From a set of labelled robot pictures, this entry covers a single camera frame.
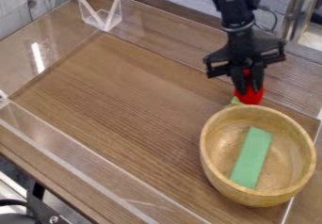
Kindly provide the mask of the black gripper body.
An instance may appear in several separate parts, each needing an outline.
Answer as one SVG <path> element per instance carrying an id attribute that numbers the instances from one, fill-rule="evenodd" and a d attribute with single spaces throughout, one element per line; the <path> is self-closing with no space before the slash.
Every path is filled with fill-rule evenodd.
<path id="1" fill-rule="evenodd" d="M 232 67 L 248 67 L 256 61 L 264 66 L 284 61 L 284 46 L 286 41 L 264 30 L 228 32 L 226 45 L 203 59 L 207 77 L 230 75 Z"/>

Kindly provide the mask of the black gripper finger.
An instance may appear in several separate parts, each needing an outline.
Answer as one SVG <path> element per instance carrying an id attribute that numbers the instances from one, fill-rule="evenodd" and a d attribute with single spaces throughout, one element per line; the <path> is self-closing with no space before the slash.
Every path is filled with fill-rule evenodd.
<path id="1" fill-rule="evenodd" d="M 262 62 L 256 62 L 251 65 L 250 75 L 252 89 L 258 92 L 263 88 L 264 82 L 264 64 Z"/>
<path id="2" fill-rule="evenodd" d="M 246 71 L 240 67 L 232 67 L 230 69 L 231 80 L 235 89 L 240 94 L 247 93 L 247 79 L 246 79 Z"/>

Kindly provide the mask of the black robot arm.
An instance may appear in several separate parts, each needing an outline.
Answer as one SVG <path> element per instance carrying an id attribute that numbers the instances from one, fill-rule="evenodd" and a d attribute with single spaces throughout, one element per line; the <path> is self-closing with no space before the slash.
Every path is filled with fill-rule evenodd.
<path id="1" fill-rule="evenodd" d="M 208 78 L 227 75 L 236 92 L 247 94 L 263 89 L 264 68 L 286 59 L 286 41 L 266 30 L 255 30 L 254 11 L 260 0 L 212 0 L 222 13 L 222 29 L 227 34 L 226 45 L 204 59 Z"/>

